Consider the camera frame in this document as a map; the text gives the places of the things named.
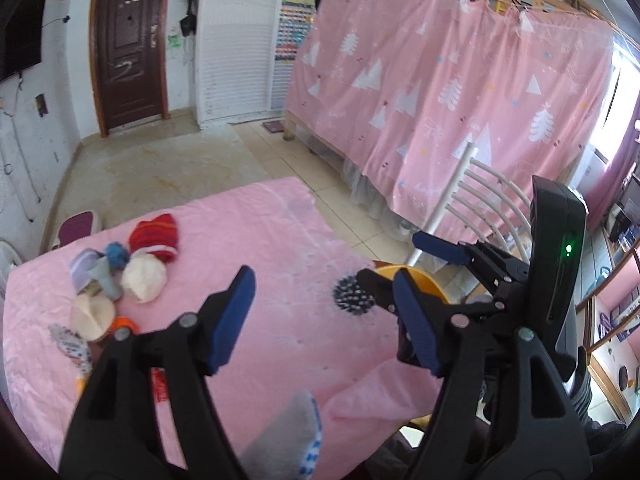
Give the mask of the grey knit gloved hand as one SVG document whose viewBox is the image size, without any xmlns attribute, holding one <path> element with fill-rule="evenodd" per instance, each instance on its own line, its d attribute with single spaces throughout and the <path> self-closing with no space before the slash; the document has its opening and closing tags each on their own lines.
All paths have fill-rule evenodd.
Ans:
<svg viewBox="0 0 640 480">
<path fill-rule="evenodd" d="M 318 404 L 303 390 L 243 451 L 239 462 L 249 479 L 311 479 L 321 447 Z"/>
</svg>

